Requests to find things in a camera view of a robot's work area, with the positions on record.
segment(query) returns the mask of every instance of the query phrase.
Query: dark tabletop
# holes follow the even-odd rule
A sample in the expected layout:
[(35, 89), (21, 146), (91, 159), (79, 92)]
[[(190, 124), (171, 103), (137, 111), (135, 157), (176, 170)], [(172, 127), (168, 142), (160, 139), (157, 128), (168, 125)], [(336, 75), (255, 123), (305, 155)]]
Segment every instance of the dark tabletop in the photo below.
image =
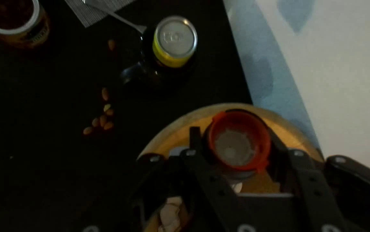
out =
[[(198, 29), (195, 70), (166, 94), (127, 89), (119, 80), (136, 62), (136, 31), (113, 18), (84, 29), (65, 2), (43, 5), (53, 26), (44, 51), (0, 43), (2, 232), (71, 231), (169, 123), (199, 107), (251, 102), (222, 0), (138, 0), (120, 12), (141, 25), (180, 14)], [(83, 129), (102, 111), (104, 87), (115, 129), (86, 137)]]

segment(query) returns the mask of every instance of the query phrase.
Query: round wooden board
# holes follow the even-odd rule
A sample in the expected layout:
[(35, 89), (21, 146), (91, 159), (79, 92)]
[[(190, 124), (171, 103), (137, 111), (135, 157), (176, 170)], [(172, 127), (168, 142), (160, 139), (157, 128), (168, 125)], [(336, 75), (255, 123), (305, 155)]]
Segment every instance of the round wooden board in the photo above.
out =
[[(218, 112), (227, 110), (247, 110), (261, 116), (265, 123), (278, 134), (278, 137), (289, 147), (306, 151), (314, 160), (323, 163), (324, 159), (320, 152), (311, 145), (311, 142), (287, 120), (275, 112), (257, 109), (252, 105), (244, 103), (224, 103), (215, 105), (193, 111), (171, 125), (163, 129), (141, 152), (145, 154), (162, 154), (169, 156), (169, 151), (176, 147), (189, 147), (189, 129), (191, 127), (200, 127), (202, 132), (212, 123), (212, 118)], [(257, 174), (244, 182), (243, 194), (275, 194), (279, 192), (279, 183), (273, 182), (267, 173)], [(157, 232), (159, 228), (159, 215), (154, 214), (150, 219), (146, 232)]]

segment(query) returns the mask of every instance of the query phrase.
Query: black table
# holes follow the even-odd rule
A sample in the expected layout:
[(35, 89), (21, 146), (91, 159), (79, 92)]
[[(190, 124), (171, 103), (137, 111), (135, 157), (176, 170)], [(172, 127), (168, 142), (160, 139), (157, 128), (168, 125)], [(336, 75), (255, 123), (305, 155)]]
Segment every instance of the black table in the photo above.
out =
[[(138, 0), (120, 12), (141, 25), (180, 14), (198, 29), (197, 67), (167, 94), (120, 83), (120, 71), (137, 58), (135, 30), (113, 18), (86, 30), (65, 2), (43, 5), (53, 25), (46, 51), (22, 53), (0, 43), (2, 232), (71, 231), (175, 119), (208, 105), (251, 103), (222, 0)], [(118, 41), (117, 54), (109, 39)], [(102, 111), (104, 87), (117, 111), (115, 130), (84, 137)]]

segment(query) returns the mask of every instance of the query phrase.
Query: white surface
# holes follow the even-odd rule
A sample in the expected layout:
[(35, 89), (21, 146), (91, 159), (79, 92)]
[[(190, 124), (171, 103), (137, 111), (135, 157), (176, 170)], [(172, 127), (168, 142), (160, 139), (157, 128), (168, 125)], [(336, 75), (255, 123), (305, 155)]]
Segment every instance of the white surface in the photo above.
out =
[[(370, 167), (370, 2), (238, 0), (238, 4), (260, 7), (264, 13), (324, 155), (347, 155)], [(244, 17), (256, 23), (255, 16)]]

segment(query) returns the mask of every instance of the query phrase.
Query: metal can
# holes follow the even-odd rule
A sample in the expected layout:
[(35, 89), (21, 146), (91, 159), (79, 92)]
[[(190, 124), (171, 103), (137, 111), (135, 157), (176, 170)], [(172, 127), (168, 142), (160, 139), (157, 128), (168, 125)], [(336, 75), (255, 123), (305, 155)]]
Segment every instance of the metal can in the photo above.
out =
[(181, 69), (198, 48), (198, 32), (194, 25), (180, 16), (163, 20), (154, 35), (153, 51), (162, 65)]
[[(4, 2), (0, 2), (0, 11), (11, 11), (7, 5), (3, 7), (3, 3)], [(51, 34), (51, 22), (39, 0), (22, 3), (19, 0), (15, 2), (15, 4), (20, 4), (21, 8), (24, 4), (30, 4), (33, 12), (30, 12), (30, 18), (16, 29), (3, 29), (0, 26), (0, 40), (19, 49), (34, 49), (43, 45)]]

